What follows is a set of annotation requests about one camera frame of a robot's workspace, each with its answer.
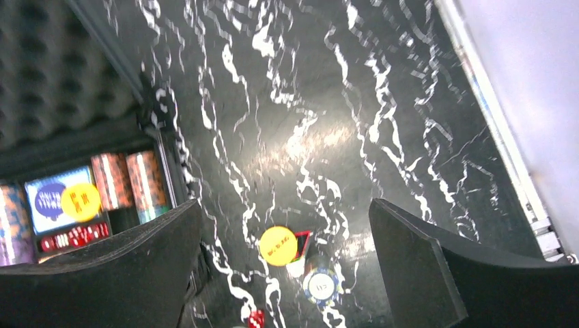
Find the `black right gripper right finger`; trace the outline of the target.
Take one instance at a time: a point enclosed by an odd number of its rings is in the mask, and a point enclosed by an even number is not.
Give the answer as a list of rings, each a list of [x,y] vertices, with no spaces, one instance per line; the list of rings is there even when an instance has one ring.
[[[383,199],[369,223],[396,327],[577,327],[578,266],[478,244]]]

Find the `black poker set case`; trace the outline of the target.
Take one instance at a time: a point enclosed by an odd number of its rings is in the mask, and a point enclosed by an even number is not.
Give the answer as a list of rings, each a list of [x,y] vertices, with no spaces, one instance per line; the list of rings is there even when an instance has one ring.
[[[93,174],[98,154],[153,150],[171,209],[186,201],[163,94],[104,48],[70,1],[1,2],[1,185],[24,193],[34,263],[80,248],[41,252],[43,237],[101,222],[113,236],[140,223],[135,205],[101,207],[90,221],[36,234],[26,182],[85,165]]]

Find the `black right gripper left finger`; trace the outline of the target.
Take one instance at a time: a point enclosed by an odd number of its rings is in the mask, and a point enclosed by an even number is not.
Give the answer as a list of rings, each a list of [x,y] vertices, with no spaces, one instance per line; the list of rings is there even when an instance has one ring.
[[[203,286],[202,214],[190,200],[41,264],[1,268],[2,327],[177,327]]]

